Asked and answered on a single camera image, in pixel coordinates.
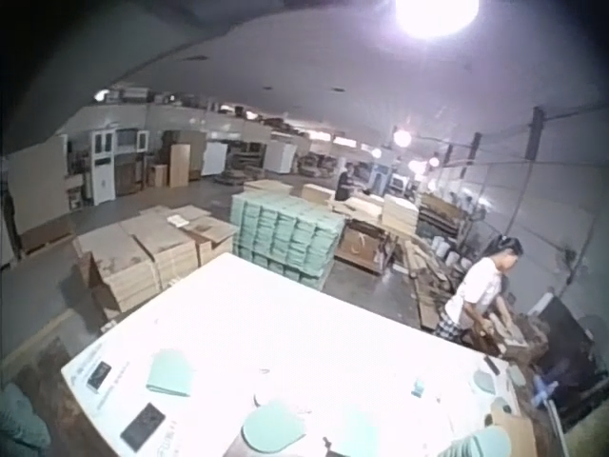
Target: person in dark clothing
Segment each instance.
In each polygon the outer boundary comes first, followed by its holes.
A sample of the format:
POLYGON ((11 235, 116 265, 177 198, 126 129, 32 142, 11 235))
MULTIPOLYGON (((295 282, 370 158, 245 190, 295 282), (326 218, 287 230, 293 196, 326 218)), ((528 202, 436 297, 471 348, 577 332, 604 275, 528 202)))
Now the person in dark clothing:
POLYGON ((351 192, 358 187, 353 181, 354 171, 355 168, 353 167, 353 164, 348 163, 346 164, 346 170, 339 176, 339 184, 336 187, 336 192, 334 192, 334 200, 337 202, 348 200, 351 196, 351 192))

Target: worker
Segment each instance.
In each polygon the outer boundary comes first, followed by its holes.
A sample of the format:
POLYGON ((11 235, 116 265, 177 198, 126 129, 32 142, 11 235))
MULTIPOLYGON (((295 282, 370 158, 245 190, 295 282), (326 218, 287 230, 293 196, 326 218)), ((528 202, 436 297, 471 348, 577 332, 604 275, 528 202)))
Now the worker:
POLYGON ((344 202, 349 199, 354 189, 358 188, 353 181, 353 172, 355 168, 353 164, 348 162, 345 166, 345 170, 339 176, 339 184, 334 192, 334 200, 337 202, 344 202))
POLYGON ((484 315, 493 303, 505 327, 512 328, 512 317, 501 297, 501 279, 522 256, 521 242, 500 236, 485 254, 467 271, 457 292, 444 306, 434 335, 459 342, 463 333, 472 327, 492 333, 493 324, 484 315))

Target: plaid shorts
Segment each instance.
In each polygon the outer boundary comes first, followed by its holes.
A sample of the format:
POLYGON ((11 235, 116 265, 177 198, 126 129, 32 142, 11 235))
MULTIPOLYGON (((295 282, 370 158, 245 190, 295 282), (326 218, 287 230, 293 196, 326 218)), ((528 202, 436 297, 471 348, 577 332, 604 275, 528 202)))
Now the plaid shorts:
POLYGON ((442 309, 440 312, 440 322, 438 323, 438 326, 434 330, 433 334, 443 338, 444 340, 459 342, 461 336, 463 335, 463 329, 455 324, 453 320, 448 317, 446 311, 442 309))

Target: stack of mint green panels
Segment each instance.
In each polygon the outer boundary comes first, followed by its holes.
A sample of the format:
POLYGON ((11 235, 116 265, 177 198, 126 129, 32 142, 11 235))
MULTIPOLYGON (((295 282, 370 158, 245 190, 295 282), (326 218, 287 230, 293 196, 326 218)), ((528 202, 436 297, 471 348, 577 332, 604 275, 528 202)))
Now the stack of mint green panels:
POLYGON ((268 191, 233 196, 236 255, 287 278, 321 288, 344 218, 298 197, 268 191))

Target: white table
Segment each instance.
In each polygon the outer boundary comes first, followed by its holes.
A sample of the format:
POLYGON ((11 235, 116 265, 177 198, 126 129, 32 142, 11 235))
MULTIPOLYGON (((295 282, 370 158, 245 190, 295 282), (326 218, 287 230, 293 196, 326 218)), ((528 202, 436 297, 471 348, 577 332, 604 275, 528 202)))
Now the white table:
MULTIPOLYGON (((423 456, 430 443, 440 448, 429 448, 433 455, 483 427, 495 397, 472 385, 476 369, 490 373, 482 358, 223 254, 104 334, 62 374, 120 456, 135 455, 120 433, 148 402, 167 418, 138 456, 223 456, 253 409, 263 369, 310 401, 306 420, 318 426, 307 435, 313 448, 331 434, 329 417, 356 407, 373 418, 379 456, 423 456), (178 348, 195 368, 190 397, 146 389, 161 348, 178 348), (101 360, 112 370, 94 393, 87 379, 101 360), (417 379, 422 399, 410 393, 417 379)), ((519 411, 507 364, 494 362, 497 394, 519 411)))

